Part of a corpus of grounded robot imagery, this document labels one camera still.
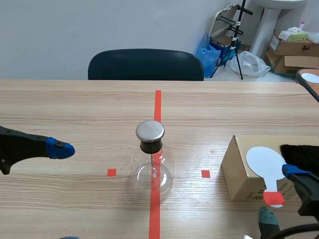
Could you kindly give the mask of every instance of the blue plastic bag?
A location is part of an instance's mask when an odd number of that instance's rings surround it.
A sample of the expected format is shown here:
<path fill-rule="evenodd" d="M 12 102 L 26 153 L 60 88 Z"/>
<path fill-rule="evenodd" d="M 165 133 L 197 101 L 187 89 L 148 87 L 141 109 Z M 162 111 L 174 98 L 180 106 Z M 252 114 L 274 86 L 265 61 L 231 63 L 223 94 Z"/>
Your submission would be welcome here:
<path fill-rule="evenodd" d="M 219 55 L 220 50 L 217 51 L 214 47 L 209 45 L 209 36 L 208 33 L 205 33 L 196 51 L 196 57 L 203 66 L 205 78 L 209 78 L 213 74 Z"/>

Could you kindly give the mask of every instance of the white spoon-shaped paper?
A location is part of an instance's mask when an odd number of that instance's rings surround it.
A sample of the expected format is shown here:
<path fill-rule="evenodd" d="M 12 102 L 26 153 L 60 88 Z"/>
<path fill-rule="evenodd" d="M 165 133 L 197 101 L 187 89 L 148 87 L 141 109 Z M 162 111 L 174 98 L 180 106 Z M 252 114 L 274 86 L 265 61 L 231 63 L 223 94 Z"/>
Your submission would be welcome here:
<path fill-rule="evenodd" d="M 277 192 L 277 180 L 284 178 L 282 166 L 284 158 L 276 151 L 266 147 L 251 148 L 246 155 L 247 164 L 259 177 L 264 178 L 265 192 Z M 271 205 L 274 208 L 282 205 Z"/>

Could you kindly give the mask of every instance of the cardboard box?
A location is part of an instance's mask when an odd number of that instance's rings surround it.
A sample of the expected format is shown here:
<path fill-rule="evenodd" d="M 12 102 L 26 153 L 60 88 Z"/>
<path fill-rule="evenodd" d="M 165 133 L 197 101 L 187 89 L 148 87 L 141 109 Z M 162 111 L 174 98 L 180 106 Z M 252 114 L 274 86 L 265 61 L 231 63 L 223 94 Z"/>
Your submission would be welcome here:
<path fill-rule="evenodd" d="M 288 32 L 288 31 L 282 31 L 278 38 L 284 40 L 284 41 L 301 41 L 306 40 L 308 37 L 308 32 L 302 31 L 302 32 Z"/>
<path fill-rule="evenodd" d="M 264 179 L 257 176 L 248 166 L 247 152 L 257 146 L 264 146 L 280 153 L 280 145 L 319 146 L 317 136 L 272 136 L 237 135 L 233 136 L 222 161 L 229 198 L 231 201 L 262 201 L 266 189 Z M 278 191 L 285 201 L 300 201 L 293 183 L 287 178 L 277 181 Z"/>
<path fill-rule="evenodd" d="M 284 41 L 273 34 L 270 49 L 280 56 L 319 56 L 319 44 L 309 40 Z"/>
<path fill-rule="evenodd" d="M 314 56 L 280 56 L 270 49 L 266 52 L 265 61 L 270 63 L 275 74 L 284 77 L 295 77 L 302 68 L 319 68 L 319 57 Z"/>

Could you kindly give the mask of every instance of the wooden table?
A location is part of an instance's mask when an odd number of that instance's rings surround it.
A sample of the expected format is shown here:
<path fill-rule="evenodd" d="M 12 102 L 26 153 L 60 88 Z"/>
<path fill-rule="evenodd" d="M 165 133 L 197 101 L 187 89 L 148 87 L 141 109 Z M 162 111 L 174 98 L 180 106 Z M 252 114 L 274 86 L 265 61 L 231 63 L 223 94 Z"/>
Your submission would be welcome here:
<path fill-rule="evenodd" d="M 76 154 L 27 159 L 0 175 L 0 238 L 147 239 L 150 197 L 132 190 L 129 175 L 155 90 L 176 163 L 161 238 L 258 238 L 263 203 L 230 202 L 220 164 L 234 134 L 319 134 L 319 105 L 298 84 L 1 80 L 2 126 L 69 142 Z M 276 210 L 281 228 L 314 222 L 298 206 Z"/>

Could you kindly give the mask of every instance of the white paper cutout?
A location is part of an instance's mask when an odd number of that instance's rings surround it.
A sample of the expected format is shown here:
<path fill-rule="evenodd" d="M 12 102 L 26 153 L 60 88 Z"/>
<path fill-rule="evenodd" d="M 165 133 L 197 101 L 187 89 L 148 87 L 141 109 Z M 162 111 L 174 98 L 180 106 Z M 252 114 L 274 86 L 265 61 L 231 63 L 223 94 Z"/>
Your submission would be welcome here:
<path fill-rule="evenodd" d="M 277 192 L 277 180 L 284 178 L 282 166 L 284 158 L 276 151 L 267 147 L 253 147 L 246 154 L 247 164 L 259 177 L 264 178 L 265 192 Z M 283 205 L 271 205 L 280 208 Z"/>
<path fill-rule="evenodd" d="M 315 74 L 302 73 L 301 77 L 304 78 L 306 81 L 309 81 L 312 83 L 319 83 L 319 76 L 316 76 Z"/>

